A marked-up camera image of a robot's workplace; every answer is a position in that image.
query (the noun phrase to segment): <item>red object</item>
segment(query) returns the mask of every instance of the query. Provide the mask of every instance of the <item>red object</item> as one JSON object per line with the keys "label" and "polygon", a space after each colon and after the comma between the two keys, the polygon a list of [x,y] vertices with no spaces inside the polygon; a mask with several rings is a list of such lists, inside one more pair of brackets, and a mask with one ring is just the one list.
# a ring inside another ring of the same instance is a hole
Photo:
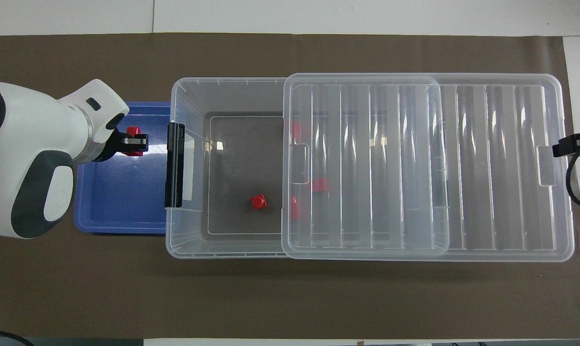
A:
{"label": "red object", "polygon": [[294,139],[295,143],[298,143],[299,140],[301,140],[301,124],[294,120],[292,120],[292,139]]}
{"label": "red object", "polygon": [[327,192],[328,191],[327,178],[314,179],[314,181],[312,181],[312,191],[313,192]]}
{"label": "red object", "polygon": [[290,219],[296,220],[299,217],[301,217],[299,202],[296,200],[296,197],[292,196],[292,199],[290,199]]}
{"label": "red object", "polygon": [[[140,134],[140,127],[129,126],[126,129],[126,133],[129,134],[130,136],[138,135],[138,134]],[[127,156],[142,156],[142,151],[131,151],[129,153],[124,153],[124,154]]]}
{"label": "red object", "polygon": [[264,195],[259,194],[257,196],[252,197],[252,205],[255,210],[260,210],[266,206],[266,199],[264,199]]}

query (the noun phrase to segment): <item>translucent plastic lid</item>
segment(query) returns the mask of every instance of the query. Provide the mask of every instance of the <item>translucent plastic lid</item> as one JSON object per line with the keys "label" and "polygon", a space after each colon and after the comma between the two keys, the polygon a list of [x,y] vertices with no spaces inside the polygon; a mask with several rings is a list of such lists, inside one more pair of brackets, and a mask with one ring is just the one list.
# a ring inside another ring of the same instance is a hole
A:
{"label": "translucent plastic lid", "polygon": [[281,243],[298,259],[563,261],[561,87],[544,74],[293,74]]}

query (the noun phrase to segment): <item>black cable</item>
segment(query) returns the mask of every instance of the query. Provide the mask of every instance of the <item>black cable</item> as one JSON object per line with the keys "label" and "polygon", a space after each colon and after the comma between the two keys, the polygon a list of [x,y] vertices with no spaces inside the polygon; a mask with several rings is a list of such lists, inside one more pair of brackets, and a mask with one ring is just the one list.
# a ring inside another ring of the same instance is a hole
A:
{"label": "black cable", "polygon": [[27,340],[26,338],[20,337],[20,336],[18,336],[16,334],[12,334],[12,333],[7,333],[7,332],[0,331],[0,336],[7,337],[7,338],[12,339],[12,340],[17,340],[21,344],[24,344],[24,345],[27,345],[27,346],[34,346],[34,344],[32,344],[30,340]]}
{"label": "black cable", "polygon": [[580,157],[580,149],[578,149],[576,151],[576,153],[574,153],[574,155],[572,156],[572,160],[570,160],[570,164],[567,165],[567,170],[566,170],[566,189],[567,189],[567,194],[570,195],[570,199],[575,202],[576,204],[580,205],[580,199],[578,199],[576,197],[576,195],[574,194],[574,191],[572,190],[572,185],[570,183],[570,176],[572,175],[572,169],[574,167],[574,164],[576,163],[576,160],[578,160],[578,158]]}

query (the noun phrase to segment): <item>white tabletop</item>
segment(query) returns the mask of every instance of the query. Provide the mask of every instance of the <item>white tabletop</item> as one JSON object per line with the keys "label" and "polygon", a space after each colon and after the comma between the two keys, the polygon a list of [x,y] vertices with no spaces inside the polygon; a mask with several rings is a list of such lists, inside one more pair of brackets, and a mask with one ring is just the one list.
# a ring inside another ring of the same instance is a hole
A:
{"label": "white tabletop", "polygon": [[[580,132],[580,0],[0,1],[0,35],[168,31],[563,36],[574,128]],[[580,182],[580,162],[576,171]],[[301,345],[355,342],[296,341]],[[206,339],[149,343],[213,345]],[[237,340],[224,344],[234,345]]]}

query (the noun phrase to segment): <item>transparent plastic container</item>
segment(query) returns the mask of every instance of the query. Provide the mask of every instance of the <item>transparent plastic container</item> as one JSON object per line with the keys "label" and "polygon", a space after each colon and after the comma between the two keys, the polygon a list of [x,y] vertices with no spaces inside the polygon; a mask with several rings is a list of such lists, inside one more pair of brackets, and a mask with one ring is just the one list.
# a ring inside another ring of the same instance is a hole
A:
{"label": "transparent plastic container", "polygon": [[[184,78],[176,258],[564,261],[561,87],[545,74]],[[254,210],[250,197],[268,205]]]}

